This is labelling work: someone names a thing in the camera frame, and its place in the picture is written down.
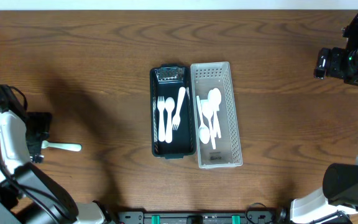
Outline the white plastic fork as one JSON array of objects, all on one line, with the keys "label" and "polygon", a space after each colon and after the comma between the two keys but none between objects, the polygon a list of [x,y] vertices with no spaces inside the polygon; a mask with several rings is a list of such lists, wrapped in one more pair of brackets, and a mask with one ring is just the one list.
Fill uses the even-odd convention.
[{"label": "white plastic fork", "polygon": [[159,112],[158,140],[160,142],[164,142],[165,141],[165,123],[164,123],[165,98],[163,96],[159,96],[157,98],[157,109]]},{"label": "white plastic fork", "polygon": [[172,119],[172,123],[173,123],[173,130],[176,131],[180,125],[180,111],[181,111],[181,106],[183,104],[183,100],[185,97],[185,93],[186,93],[186,89],[185,87],[180,87],[178,90],[178,98],[177,98],[177,108],[175,111],[175,115]]},{"label": "white plastic fork", "polygon": [[46,140],[42,141],[41,148],[46,149],[48,147],[55,148],[55,149],[63,149],[66,151],[73,151],[73,152],[79,152],[82,150],[81,144],[48,142]]},{"label": "white plastic fork", "polygon": [[175,101],[172,97],[168,97],[165,101],[165,109],[167,111],[167,126],[165,132],[165,142],[171,143],[172,142],[172,112],[175,108]]}]

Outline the white plastic spoon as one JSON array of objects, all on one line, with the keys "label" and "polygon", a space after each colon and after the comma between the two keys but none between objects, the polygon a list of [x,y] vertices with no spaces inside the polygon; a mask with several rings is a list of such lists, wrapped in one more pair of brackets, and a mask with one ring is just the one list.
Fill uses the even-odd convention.
[{"label": "white plastic spoon", "polygon": [[202,112],[203,112],[204,116],[208,120],[209,135],[210,135],[210,138],[211,138],[211,144],[212,144],[213,150],[215,150],[216,149],[216,142],[215,142],[215,137],[213,137],[214,130],[213,130],[212,122],[211,122],[211,118],[213,116],[213,111],[209,107],[208,100],[201,100],[201,106],[202,106]]},{"label": "white plastic spoon", "polygon": [[196,96],[196,102],[197,102],[197,107],[198,107],[198,114],[200,117],[200,126],[198,129],[199,138],[203,144],[207,144],[207,143],[209,143],[210,133],[209,133],[209,128],[204,123],[201,100],[198,95]]},{"label": "white plastic spoon", "polygon": [[208,93],[208,101],[209,101],[210,107],[212,107],[212,109],[213,109],[213,114],[214,114],[213,90],[210,90]]},{"label": "white plastic spoon", "polygon": [[213,89],[213,101],[214,101],[214,130],[216,133],[216,136],[218,138],[221,138],[221,129],[218,119],[218,111],[219,111],[219,105],[221,103],[221,92],[218,88]]}]

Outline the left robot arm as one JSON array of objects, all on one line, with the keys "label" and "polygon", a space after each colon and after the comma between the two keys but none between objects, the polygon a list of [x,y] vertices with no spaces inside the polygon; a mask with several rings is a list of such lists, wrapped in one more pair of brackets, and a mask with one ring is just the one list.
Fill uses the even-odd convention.
[{"label": "left robot arm", "polygon": [[14,86],[0,85],[0,223],[110,223],[97,201],[76,203],[30,159],[27,103]]}]

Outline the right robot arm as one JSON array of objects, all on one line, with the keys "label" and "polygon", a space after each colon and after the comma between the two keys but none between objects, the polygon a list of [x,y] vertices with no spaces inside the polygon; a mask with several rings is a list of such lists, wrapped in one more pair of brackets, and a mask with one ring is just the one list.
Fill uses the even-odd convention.
[{"label": "right robot arm", "polygon": [[[314,77],[333,77],[358,86],[358,19],[343,30],[345,48],[320,50]],[[328,223],[358,214],[358,155],[355,164],[331,164],[322,186],[303,198],[294,199],[286,216],[288,223]]]}]

